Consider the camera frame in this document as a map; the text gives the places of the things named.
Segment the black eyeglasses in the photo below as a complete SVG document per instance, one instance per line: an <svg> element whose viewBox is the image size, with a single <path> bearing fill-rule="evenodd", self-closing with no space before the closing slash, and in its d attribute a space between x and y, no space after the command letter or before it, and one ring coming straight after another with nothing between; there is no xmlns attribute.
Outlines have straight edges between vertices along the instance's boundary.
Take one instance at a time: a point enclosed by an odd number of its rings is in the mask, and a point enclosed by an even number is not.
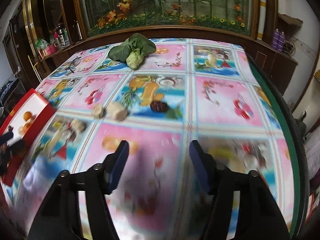
<svg viewBox="0 0 320 240"><path fill-rule="evenodd" d="M65 68L65 75L69 76L75 73L76 67L80 64L81 57L74 58L69 65Z"/></svg>

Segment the green leafy bok choy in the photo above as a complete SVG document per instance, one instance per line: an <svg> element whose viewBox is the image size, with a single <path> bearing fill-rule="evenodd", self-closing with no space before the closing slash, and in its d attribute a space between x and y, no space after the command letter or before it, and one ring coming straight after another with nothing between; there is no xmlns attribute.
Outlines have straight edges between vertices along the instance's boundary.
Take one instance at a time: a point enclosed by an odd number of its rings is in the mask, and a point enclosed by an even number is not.
<svg viewBox="0 0 320 240"><path fill-rule="evenodd" d="M114 46L108 52L112 61L126 63L131 70L137 70L144 59L156 52L156 45L144 35L135 33L120 45Z"/></svg>

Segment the purple bottles on shelf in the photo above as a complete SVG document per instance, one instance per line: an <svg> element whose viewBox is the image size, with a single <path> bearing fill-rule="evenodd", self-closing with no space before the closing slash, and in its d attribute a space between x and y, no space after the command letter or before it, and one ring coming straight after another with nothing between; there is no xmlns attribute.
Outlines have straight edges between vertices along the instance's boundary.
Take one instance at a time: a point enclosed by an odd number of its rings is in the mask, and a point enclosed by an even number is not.
<svg viewBox="0 0 320 240"><path fill-rule="evenodd" d="M284 44L285 44L285 34L283 31L280 32L277 28L273 33L272 48L279 52L282 52Z"/></svg>

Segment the steel thermos bottle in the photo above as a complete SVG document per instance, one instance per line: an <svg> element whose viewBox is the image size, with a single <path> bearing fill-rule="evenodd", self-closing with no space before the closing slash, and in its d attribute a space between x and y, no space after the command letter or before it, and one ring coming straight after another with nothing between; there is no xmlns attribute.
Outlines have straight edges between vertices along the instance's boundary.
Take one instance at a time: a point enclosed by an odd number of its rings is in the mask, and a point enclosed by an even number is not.
<svg viewBox="0 0 320 240"><path fill-rule="evenodd" d="M66 38L65 38L63 23L59 23L57 25L56 32L57 32L57 38L58 38L60 46L65 47L66 46Z"/></svg>

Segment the colourful printed tablecloth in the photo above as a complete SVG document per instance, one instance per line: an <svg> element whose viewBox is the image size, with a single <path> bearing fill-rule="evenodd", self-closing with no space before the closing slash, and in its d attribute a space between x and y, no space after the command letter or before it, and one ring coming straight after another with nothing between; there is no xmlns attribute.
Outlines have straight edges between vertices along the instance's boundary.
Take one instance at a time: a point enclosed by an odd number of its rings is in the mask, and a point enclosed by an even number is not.
<svg viewBox="0 0 320 240"><path fill-rule="evenodd" d="M236 44L159 38L138 70L108 57L106 45L77 52L37 87L54 108L11 187L5 186L14 226L27 234L55 177L102 162L122 140L130 153L118 188L106 198L122 239L196 239L211 197L199 185L189 142L235 172L258 171L267 182L289 232L294 231L290 152L276 105ZM75 73L65 68L81 57ZM164 113L153 101L168 104ZM127 108L124 120L107 114L111 102ZM104 108L100 119L95 104ZM86 123L77 133L73 119Z"/></svg>

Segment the artificial flower glass display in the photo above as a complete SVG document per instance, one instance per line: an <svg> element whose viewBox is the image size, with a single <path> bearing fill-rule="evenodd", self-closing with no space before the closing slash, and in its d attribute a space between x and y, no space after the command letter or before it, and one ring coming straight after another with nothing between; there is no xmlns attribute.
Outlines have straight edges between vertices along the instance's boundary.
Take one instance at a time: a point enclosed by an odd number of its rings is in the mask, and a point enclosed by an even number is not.
<svg viewBox="0 0 320 240"><path fill-rule="evenodd" d="M150 25L199 25L248 35L251 0L79 0L89 36Z"/></svg>

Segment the pink containers on shelf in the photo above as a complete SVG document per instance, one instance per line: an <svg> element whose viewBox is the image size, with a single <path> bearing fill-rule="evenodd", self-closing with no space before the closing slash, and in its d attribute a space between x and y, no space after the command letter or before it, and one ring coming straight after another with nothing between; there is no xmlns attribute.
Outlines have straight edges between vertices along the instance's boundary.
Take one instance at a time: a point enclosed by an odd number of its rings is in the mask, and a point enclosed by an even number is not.
<svg viewBox="0 0 320 240"><path fill-rule="evenodd" d="M59 50L59 45L56 42L48 43L42 38L39 38L36 43L36 48L39 50L39 54L42 57L46 57L57 52Z"/></svg>

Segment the red gift box lid tray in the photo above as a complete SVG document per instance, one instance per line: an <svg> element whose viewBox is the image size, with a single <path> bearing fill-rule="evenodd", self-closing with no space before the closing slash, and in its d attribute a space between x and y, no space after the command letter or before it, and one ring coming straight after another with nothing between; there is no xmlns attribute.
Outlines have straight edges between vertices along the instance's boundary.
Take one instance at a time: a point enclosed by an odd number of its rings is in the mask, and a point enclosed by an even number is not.
<svg viewBox="0 0 320 240"><path fill-rule="evenodd" d="M8 171L1 176L2 184L8 187L13 185L33 142L54 113L55 108L34 89L29 90L9 113L1 126L1 134L6 133L11 126L14 135L8 145L23 140L25 147L9 161Z"/></svg>

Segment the orange tangerine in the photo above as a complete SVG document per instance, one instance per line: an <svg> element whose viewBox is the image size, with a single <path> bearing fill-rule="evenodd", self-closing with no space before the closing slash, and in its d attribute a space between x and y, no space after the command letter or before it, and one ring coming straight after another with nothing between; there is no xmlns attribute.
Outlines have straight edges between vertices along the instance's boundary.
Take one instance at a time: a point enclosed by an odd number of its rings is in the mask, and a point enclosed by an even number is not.
<svg viewBox="0 0 320 240"><path fill-rule="evenodd" d="M19 127L18 133L21 136L24 136L27 133L28 129L31 127L32 124L33 124L32 121L26 122L23 126Z"/></svg>
<svg viewBox="0 0 320 240"><path fill-rule="evenodd" d="M24 121L28 121L29 119L31 119L33 117L33 114L30 112L30 111L26 111L24 114L23 114L23 119Z"/></svg>

